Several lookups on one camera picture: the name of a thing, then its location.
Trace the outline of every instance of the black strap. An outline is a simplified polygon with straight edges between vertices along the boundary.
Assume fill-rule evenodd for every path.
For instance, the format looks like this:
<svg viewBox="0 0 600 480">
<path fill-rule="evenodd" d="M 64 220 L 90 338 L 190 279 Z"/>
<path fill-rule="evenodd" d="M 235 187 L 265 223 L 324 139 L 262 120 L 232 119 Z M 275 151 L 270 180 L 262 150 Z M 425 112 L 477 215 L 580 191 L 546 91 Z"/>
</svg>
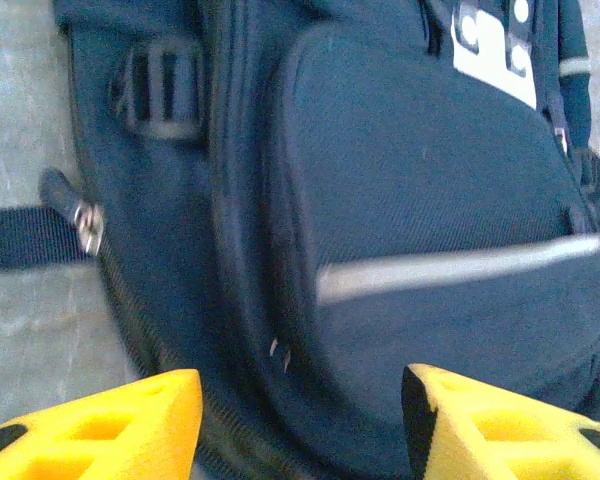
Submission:
<svg viewBox="0 0 600 480">
<path fill-rule="evenodd" d="M 51 208 L 0 209 L 0 270 L 84 262 L 75 228 Z"/>
</svg>

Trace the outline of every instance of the metal zipper pull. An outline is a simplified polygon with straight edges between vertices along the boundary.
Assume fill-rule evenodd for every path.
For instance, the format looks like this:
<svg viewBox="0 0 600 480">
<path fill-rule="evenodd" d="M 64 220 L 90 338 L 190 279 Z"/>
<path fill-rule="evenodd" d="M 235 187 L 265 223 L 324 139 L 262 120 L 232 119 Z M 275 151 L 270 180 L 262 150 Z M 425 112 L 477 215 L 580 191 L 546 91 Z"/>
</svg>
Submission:
<svg viewBox="0 0 600 480">
<path fill-rule="evenodd" d="M 40 178 L 40 199 L 78 231 L 82 249 L 97 255 L 104 234 L 104 215 L 98 205 L 84 201 L 57 168 L 48 168 Z"/>
</svg>

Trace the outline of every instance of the yellow object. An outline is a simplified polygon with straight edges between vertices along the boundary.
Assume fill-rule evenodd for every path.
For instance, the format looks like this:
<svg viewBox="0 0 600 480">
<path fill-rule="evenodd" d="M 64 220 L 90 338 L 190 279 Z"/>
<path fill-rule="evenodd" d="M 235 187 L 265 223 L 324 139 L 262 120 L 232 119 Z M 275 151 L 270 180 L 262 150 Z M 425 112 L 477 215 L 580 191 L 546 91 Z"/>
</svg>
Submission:
<svg viewBox="0 0 600 480">
<path fill-rule="evenodd" d="M 140 380 L 2 425 L 0 480 L 186 480 L 201 419 L 196 370 Z"/>
<path fill-rule="evenodd" d="M 600 449 L 585 437 L 600 440 L 600 423 L 581 415 L 428 365 L 405 370 L 403 406 L 409 428 L 433 429 L 425 480 L 600 480 Z"/>
</svg>

